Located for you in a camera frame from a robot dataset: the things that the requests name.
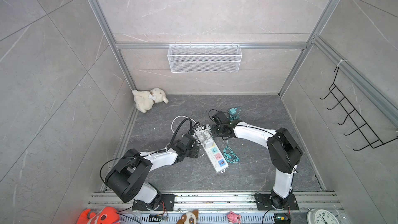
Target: white clock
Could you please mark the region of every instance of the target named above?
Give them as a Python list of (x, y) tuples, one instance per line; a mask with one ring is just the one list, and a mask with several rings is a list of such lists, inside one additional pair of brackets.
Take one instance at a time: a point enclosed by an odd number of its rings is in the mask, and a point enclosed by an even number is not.
[(308, 211), (307, 221), (308, 224), (339, 224), (339, 221), (331, 212), (319, 208)]

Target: stuffed animal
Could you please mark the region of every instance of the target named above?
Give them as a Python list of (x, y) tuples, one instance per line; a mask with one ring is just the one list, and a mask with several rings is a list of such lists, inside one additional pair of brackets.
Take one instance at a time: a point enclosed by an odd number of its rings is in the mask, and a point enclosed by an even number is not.
[(116, 223), (120, 219), (116, 212), (117, 210), (112, 207), (104, 207), (98, 214), (90, 211), (91, 209), (83, 211), (77, 219), (76, 224), (112, 224)]
[(226, 215), (228, 218), (229, 223), (238, 223), (240, 224), (241, 216), (240, 214), (235, 214), (234, 212), (230, 211), (229, 214)]
[(199, 218), (199, 211), (194, 210), (192, 212), (186, 212), (182, 215), (181, 219), (177, 221), (177, 224), (197, 224)]
[(166, 104), (169, 102), (166, 98), (166, 93), (160, 88), (154, 88), (151, 91), (137, 91), (133, 90), (132, 94), (134, 95), (135, 107), (140, 112), (146, 113), (149, 109), (152, 108), (154, 103), (165, 102)]

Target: orange dinosaur toy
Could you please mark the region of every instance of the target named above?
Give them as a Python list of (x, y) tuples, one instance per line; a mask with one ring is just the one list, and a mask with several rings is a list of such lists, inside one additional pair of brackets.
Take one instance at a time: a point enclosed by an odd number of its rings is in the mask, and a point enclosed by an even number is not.
[(104, 207), (98, 214), (90, 211), (91, 209), (83, 211), (76, 224), (113, 224), (120, 220), (117, 210), (112, 207)]

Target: white plush dog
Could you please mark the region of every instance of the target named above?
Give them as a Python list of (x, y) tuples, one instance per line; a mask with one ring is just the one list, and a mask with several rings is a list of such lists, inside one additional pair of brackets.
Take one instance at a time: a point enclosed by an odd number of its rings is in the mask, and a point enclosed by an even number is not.
[(160, 88), (154, 88), (151, 91), (137, 91), (133, 90), (135, 107), (140, 112), (146, 113), (152, 108), (154, 103), (159, 103), (164, 101), (166, 104), (169, 102), (166, 98), (166, 93)]

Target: brown and white plush toy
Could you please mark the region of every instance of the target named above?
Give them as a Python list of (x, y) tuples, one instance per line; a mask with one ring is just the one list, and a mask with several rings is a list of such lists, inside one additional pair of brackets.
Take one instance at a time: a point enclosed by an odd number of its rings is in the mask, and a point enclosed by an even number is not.
[(181, 219), (177, 221), (177, 224), (197, 224), (199, 218), (199, 211), (194, 210), (192, 212), (186, 212), (182, 215)]
[(166, 98), (166, 93), (160, 88), (154, 88), (151, 91), (137, 91), (133, 90), (135, 107), (140, 112), (146, 113), (152, 108), (154, 103), (164, 101), (166, 104), (169, 102)]

